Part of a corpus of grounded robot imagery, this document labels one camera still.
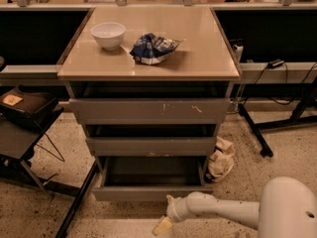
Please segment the white gripper wrist block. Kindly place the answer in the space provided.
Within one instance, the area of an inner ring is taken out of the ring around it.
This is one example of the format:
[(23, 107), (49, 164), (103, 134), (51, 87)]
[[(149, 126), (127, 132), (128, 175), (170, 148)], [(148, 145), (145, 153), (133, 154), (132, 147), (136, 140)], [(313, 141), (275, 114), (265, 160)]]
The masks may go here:
[(152, 233), (155, 236), (159, 236), (164, 231), (170, 229), (172, 227), (172, 222), (182, 222), (188, 216), (188, 208), (185, 197), (173, 197), (168, 194), (166, 196), (166, 201), (166, 216), (163, 216), (154, 227)]

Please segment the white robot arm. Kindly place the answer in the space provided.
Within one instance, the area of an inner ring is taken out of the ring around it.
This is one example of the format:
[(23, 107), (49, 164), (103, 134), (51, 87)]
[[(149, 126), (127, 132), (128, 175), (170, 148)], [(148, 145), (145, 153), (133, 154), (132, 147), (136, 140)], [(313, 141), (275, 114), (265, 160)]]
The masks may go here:
[(167, 198), (166, 215), (155, 226), (159, 236), (174, 223), (215, 214), (258, 231), (258, 238), (317, 238), (317, 196), (288, 177), (270, 180), (258, 202), (222, 200), (194, 191)]

